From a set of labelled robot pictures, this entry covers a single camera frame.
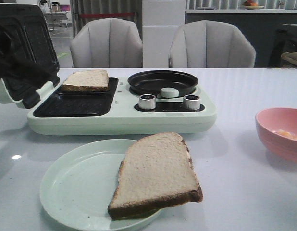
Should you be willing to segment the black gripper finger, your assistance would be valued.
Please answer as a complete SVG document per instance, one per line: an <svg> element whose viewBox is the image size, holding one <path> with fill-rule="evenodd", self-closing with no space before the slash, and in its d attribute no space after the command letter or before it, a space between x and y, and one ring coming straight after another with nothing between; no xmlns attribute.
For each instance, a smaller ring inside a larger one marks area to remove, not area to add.
<svg viewBox="0 0 297 231"><path fill-rule="evenodd" d="M46 82L58 83L57 74L48 72L32 60L19 58L9 54L10 78L27 83L34 87L42 87Z"/></svg>

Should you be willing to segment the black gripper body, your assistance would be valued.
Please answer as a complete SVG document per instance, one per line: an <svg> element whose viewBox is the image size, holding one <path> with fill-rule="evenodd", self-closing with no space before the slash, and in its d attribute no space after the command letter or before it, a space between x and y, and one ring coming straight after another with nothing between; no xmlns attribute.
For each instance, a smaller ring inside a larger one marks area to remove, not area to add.
<svg viewBox="0 0 297 231"><path fill-rule="evenodd" d="M19 43L13 34L0 24L0 79L8 71L14 72L16 69L15 53L19 48Z"/></svg>

